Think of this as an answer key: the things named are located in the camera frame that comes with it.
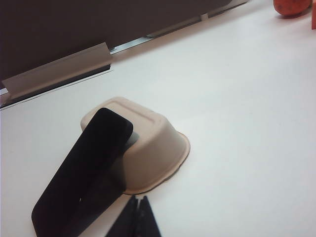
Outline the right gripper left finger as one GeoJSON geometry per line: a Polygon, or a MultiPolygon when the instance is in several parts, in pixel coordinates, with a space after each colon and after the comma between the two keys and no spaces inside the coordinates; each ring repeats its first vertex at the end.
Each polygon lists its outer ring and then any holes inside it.
{"type": "Polygon", "coordinates": [[[106,237],[132,237],[134,233],[134,217],[138,206],[138,199],[132,196],[118,218],[112,224],[106,237]]]}

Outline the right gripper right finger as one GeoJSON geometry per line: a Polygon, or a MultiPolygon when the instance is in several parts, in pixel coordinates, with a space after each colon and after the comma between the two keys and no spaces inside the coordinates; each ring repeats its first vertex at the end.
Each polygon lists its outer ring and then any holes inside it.
{"type": "Polygon", "coordinates": [[[147,196],[140,200],[137,221],[138,237],[161,237],[155,216],[147,196]]]}

